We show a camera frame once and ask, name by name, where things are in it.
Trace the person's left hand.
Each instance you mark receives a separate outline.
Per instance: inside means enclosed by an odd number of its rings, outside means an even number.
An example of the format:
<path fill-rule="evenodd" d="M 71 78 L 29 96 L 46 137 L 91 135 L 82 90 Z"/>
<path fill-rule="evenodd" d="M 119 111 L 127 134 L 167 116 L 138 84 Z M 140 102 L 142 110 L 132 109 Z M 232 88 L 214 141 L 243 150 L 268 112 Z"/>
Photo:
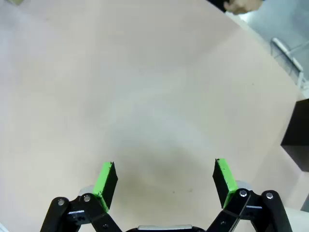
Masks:
<path fill-rule="evenodd" d="M 235 15 L 258 10 L 263 0 L 228 0 L 224 2 L 224 9 Z"/>

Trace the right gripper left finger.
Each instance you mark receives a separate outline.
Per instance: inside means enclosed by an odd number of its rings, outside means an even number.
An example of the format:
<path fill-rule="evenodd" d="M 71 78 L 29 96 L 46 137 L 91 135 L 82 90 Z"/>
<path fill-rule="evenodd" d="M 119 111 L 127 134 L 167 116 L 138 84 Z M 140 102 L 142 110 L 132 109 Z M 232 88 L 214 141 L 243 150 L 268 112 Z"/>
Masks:
<path fill-rule="evenodd" d="M 114 162 L 104 163 L 90 192 L 72 201 L 65 197 L 51 201 L 41 231 L 77 232 L 82 225 L 91 224 L 97 232 L 120 232 L 121 229 L 108 214 L 117 181 Z"/>

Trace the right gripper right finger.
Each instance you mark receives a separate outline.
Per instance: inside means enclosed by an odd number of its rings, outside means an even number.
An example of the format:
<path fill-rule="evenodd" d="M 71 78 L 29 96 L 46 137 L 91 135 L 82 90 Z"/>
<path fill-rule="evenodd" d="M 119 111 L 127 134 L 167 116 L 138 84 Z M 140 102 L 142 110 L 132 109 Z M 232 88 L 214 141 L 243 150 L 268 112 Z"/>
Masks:
<path fill-rule="evenodd" d="M 266 190 L 258 195 L 238 186 L 226 159 L 216 159 L 213 180 L 222 207 L 208 232 L 232 232 L 241 220 L 256 232 L 291 232 L 292 227 L 279 194 Z"/>

